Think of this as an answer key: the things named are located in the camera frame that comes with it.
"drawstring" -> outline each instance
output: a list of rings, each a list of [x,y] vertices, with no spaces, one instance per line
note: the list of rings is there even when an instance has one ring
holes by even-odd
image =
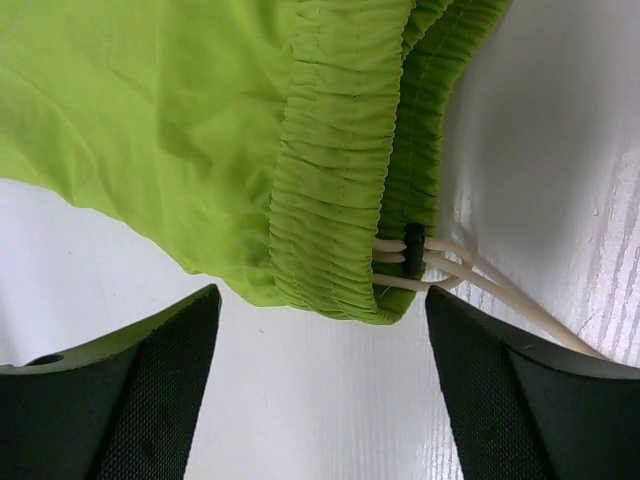
[[[402,240],[375,239],[373,247],[373,259],[380,263],[403,263],[405,256],[402,252],[407,248]],[[444,258],[436,252],[449,252],[456,255],[461,263]],[[525,296],[498,285],[488,278],[473,270],[473,255],[460,244],[448,242],[436,238],[426,238],[424,241],[423,262],[449,274],[444,280],[438,282],[424,282],[410,278],[393,277],[390,275],[373,275],[373,283],[387,287],[403,288],[416,292],[427,292],[432,286],[438,286],[447,290],[457,287],[463,281],[467,281],[485,292],[493,295],[516,312],[522,314],[532,323],[555,337],[567,348],[596,358],[605,357],[587,345],[580,337],[569,330],[565,325],[549,315],[538,304]]]

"black clip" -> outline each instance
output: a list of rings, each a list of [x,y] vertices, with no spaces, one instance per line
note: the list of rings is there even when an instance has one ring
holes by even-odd
[[[404,226],[403,241],[407,248],[402,252],[404,255],[402,272],[408,277],[415,277],[422,273],[425,232],[424,225],[420,223],[409,223]]]

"white surface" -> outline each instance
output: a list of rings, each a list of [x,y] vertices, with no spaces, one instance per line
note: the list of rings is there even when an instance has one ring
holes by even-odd
[[[452,101],[442,205],[444,236],[462,233],[592,345],[634,365],[638,45],[637,0],[514,0]],[[0,363],[103,335],[207,281],[121,224],[0,181]],[[376,328],[222,293],[187,478],[461,478],[420,304]],[[480,292],[459,293],[523,324]]]

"white table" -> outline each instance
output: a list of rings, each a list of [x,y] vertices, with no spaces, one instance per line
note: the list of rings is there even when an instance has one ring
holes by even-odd
[[[637,0],[514,0],[450,105],[441,223],[634,365],[639,45]],[[88,341],[208,281],[121,224],[0,181],[0,363]],[[222,293],[187,478],[461,478],[423,298],[385,328]],[[458,293],[527,326],[474,288]]]

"green garment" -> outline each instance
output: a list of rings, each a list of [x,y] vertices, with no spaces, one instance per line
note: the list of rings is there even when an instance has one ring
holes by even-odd
[[[0,177],[247,301],[397,321],[374,237],[433,233],[445,105],[508,0],[3,0]]]

